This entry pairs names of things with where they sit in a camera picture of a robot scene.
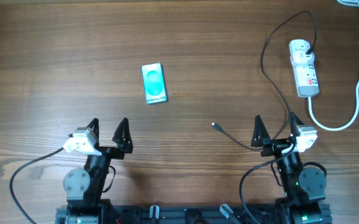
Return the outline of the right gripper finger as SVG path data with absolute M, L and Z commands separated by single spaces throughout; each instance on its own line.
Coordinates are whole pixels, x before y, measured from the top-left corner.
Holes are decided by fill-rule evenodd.
M 271 138 L 263 123 L 262 117 L 257 115 L 254 120 L 254 132 L 251 140 L 251 147 L 263 147 L 270 141 Z
M 293 136 L 299 136 L 299 132 L 297 127 L 298 126 L 303 126 L 304 123 L 295 115 L 294 112 L 290 112 L 289 113 L 289 124 L 291 127 L 291 134 Z

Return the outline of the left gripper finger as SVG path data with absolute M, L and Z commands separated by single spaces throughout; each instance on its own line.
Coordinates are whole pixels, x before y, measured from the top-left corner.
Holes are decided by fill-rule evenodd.
M 116 147 L 120 151 L 124 153 L 133 152 L 133 142 L 129 131 L 129 120 L 127 118 L 123 118 L 116 128 L 112 141 L 116 143 Z
M 92 121 L 87 125 L 88 128 L 91 128 L 96 136 L 95 146 L 99 146 L 99 119 L 93 118 Z

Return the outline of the Galaxy S25 smartphone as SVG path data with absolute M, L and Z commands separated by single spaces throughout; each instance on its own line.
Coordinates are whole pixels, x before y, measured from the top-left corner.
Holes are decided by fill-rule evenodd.
M 166 102 L 167 92 L 161 63 L 143 65 L 141 71 L 146 104 Z

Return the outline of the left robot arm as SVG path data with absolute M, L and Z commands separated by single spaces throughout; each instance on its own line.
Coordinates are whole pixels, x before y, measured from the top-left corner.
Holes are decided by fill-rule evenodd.
M 67 207 L 57 210 L 55 223 L 121 223 L 121 215 L 111 204 L 111 200 L 101 195 L 109 191 L 105 180 L 113 159 L 124 159 L 133 151 L 129 131 L 129 120 L 123 118 L 112 141 L 115 146 L 101 146 L 99 143 L 99 120 L 94 118 L 88 126 L 77 128 L 63 145 L 66 152 L 77 151 L 87 156 L 85 165 L 73 169 L 65 176 L 63 188 L 67 193 Z

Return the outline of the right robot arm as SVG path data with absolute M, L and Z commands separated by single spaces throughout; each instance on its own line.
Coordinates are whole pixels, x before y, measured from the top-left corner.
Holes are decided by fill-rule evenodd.
M 273 156 L 285 197 L 275 201 L 281 223 L 332 223 L 331 210 L 325 200 L 327 170 L 316 162 L 301 162 L 300 153 L 317 140 L 317 130 L 294 114 L 289 117 L 291 134 L 271 139 L 260 115 L 255 117 L 251 145 L 262 147 L 261 156 Z

